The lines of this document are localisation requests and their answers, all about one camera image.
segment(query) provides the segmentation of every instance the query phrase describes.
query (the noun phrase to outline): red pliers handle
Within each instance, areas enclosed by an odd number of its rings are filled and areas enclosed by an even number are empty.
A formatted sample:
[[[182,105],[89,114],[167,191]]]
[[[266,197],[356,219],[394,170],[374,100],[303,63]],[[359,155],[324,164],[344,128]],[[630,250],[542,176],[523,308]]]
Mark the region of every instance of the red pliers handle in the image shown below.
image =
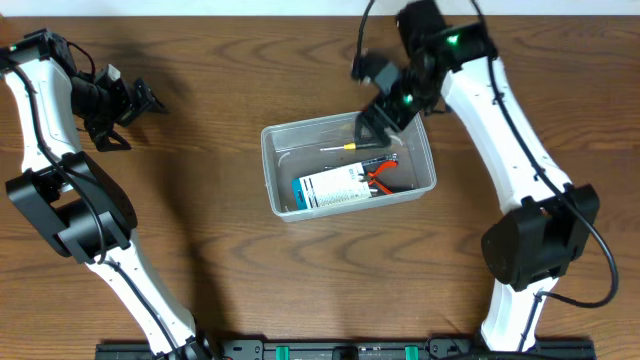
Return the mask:
[[[378,167],[378,169],[375,172],[367,173],[367,176],[365,176],[365,179],[363,181],[367,181],[369,183],[369,186],[377,187],[378,189],[380,189],[380,191],[382,191],[386,195],[391,195],[393,194],[393,191],[389,190],[386,186],[384,186],[381,182],[379,182],[377,180],[377,177],[383,171],[397,167],[397,166],[398,166],[398,163],[395,161],[385,161],[382,163],[382,165]]]

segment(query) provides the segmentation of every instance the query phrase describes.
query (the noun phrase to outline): green led light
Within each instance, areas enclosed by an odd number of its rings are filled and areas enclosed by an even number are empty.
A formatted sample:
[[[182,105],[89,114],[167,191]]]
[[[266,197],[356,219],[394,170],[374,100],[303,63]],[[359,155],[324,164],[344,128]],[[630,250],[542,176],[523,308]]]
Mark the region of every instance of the green led light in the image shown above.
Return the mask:
[[[451,45],[458,45],[458,38],[460,35],[451,35],[447,38],[447,42]]]

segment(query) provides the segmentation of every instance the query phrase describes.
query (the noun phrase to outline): plastic bin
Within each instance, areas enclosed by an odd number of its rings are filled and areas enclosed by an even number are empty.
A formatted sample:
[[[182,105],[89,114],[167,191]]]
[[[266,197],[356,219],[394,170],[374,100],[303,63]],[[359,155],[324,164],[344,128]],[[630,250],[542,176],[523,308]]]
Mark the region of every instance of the plastic bin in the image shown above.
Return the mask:
[[[274,214],[286,222],[416,200],[436,185],[436,173],[420,115],[385,149],[320,151],[353,141],[357,112],[266,127],[262,131],[262,163]],[[412,189],[357,202],[298,210],[291,181],[378,156],[398,154],[398,167],[380,176],[388,187]]]

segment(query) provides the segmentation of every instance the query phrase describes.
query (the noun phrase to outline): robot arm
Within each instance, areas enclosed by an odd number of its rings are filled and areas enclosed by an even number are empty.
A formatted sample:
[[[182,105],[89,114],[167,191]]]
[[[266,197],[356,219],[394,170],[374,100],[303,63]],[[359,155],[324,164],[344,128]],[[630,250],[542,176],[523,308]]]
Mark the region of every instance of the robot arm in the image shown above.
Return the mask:
[[[482,251],[496,277],[491,308],[481,327],[490,350],[523,351],[535,344],[535,326],[548,292],[584,249],[589,233],[554,192],[539,179],[532,163],[495,101],[495,81],[517,132],[546,177],[593,222],[599,207],[591,186],[573,188],[546,152],[513,95],[495,46],[483,24],[447,27],[433,0],[407,5],[397,26],[411,64],[402,70],[369,52],[355,69],[380,94],[358,118],[354,138],[384,146],[386,129],[402,131],[418,111],[435,112],[442,97],[464,123],[487,167],[504,217],[482,238]],[[371,138],[363,139],[363,128]]]
[[[524,138],[527,146],[542,164],[549,179],[558,188],[571,184],[567,175],[551,160],[524,113],[520,109],[509,84],[502,61],[493,60],[498,87],[503,101]],[[462,64],[458,72],[449,71],[442,86],[442,97],[453,109],[475,144],[495,186],[503,214],[522,207],[522,200],[532,198],[542,201],[554,196],[553,192],[537,178],[535,170],[515,140],[497,105],[487,70],[487,59],[479,58]],[[487,319],[482,323],[481,334],[488,348],[496,351],[519,350],[526,331],[522,349],[535,344],[535,327],[544,301],[537,305],[529,322],[535,297],[540,291],[551,291],[558,278],[547,277],[529,284],[522,291],[496,280]]]
[[[7,182],[7,194],[58,254],[78,263],[107,282],[136,319],[151,351],[169,354],[196,341],[195,322],[160,280],[140,249],[137,219],[124,191],[82,151],[74,114],[85,120],[100,151],[128,149],[109,138],[120,138],[113,125],[128,125],[146,110],[164,111],[142,80],[129,87],[111,65],[90,81],[77,72],[66,40],[39,31],[3,49],[1,69],[18,104],[24,135],[23,175]],[[71,184],[56,173],[40,152],[27,85],[34,90],[41,139],[49,155],[74,180],[93,204],[103,225],[106,261],[99,263],[97,226],[82,199],[60,208],[52,203]]]

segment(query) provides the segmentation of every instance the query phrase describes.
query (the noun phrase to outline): wood grain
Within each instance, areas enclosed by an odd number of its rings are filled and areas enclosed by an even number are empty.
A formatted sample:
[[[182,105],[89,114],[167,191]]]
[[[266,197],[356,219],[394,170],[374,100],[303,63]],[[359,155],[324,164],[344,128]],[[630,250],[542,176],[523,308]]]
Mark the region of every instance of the wood grain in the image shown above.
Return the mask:
[[[613,305],[589,311],[550,301],[538,334],[591,336],[603,359],[638,358],[638,19],[489,21],[540,138],[576,184],[597,189],[597,226],[621,271]],[[12,18],[0,26],[9,26],[14,39],[47,26],[83,46],[99,67],[113,63],[129,80],[143,77],[170,109],[120,130],[131,152],[99,154],[84,134],[82,140],[134,203],[144,251],[210,333],[270,339],[471,333],[486,316],[493,286],[480,236],[500,213],[455,116],[425,120],[439,183],[419,201],[293,224],[271,213],[260,131],[354,111],[375,93],[348,76],[358,22]],[[403,59],[391,17],[371,19],[365,46]],[[86,69],[81,54],[76,58]],[[7,180],[19,174],[22,135],[5,86],[0,110],[0,179]],[[5,194],[0,258],[2,358],[92,359],[97,342],[143,339],[106,284],[56,256]],[[591,241],[557,290],[595,300],[608,286],[604,258]]]

